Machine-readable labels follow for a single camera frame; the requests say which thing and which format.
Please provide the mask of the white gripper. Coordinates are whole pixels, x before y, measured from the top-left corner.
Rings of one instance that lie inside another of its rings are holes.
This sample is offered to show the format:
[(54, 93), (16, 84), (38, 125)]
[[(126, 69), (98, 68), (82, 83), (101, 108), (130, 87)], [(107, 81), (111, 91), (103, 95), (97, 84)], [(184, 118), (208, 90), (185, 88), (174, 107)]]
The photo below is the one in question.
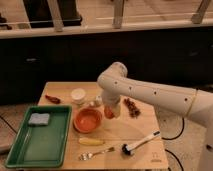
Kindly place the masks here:
[(101, 93), (102, 102), (105, 106), (112, 108), (112, 113), (115, 118), (120, 116), (120, 96), (118, 94), (103, 90)]

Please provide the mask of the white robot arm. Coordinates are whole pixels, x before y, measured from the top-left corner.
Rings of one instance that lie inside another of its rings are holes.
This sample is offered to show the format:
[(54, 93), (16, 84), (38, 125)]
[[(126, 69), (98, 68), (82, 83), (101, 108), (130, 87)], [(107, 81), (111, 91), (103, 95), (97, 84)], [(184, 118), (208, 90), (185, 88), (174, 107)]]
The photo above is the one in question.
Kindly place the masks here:
[(127, 68), (114, 62), (98, 79), (105, 115), (119, 116), (120, 96), (128, 96), (165, 108), (206, 128), (198, 171), (213, 171), (213, 93), (179, 86), (137, 81), (127, 77)]

